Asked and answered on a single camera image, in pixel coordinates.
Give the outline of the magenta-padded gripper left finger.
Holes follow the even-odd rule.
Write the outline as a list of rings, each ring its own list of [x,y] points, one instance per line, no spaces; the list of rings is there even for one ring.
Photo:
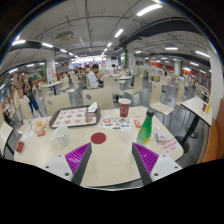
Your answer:
[[[80,185],[91,153],[91,144],[84,144],[66,155],[56,155],[44,166],[44,169],[76,185]]]

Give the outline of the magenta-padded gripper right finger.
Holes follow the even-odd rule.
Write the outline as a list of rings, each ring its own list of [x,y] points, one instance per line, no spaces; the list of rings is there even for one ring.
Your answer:
[[[132,154],[143,185],[147,185],[182,169],[168,155],[158,155],[137,143],[132,144]]]

